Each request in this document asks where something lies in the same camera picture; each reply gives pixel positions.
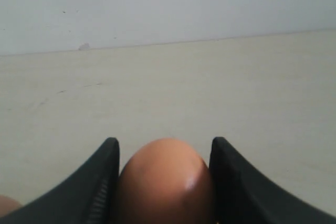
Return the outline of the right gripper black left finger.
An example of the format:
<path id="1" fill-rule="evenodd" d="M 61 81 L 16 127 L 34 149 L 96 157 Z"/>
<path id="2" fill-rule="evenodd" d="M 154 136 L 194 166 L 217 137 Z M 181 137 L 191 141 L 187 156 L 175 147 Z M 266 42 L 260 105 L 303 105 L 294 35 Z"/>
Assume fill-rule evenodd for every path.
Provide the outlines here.
<path id="1" fill-rule="evenodd" d="M 62 183 L 1 223 L 108 223 L 119 164 L 119 142 L 110 137 Z"/>

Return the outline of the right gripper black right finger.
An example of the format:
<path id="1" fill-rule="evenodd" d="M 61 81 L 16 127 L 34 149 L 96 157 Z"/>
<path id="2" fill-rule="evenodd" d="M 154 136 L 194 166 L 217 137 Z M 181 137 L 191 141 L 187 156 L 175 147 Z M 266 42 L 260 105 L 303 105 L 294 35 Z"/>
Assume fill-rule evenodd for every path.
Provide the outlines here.
<path id="1" fill-rule="evenodd" d="M 279 187 L 246 160 L 225 138 L 212 141 L 218 223 L 335 223 L 335 217 Z"/>

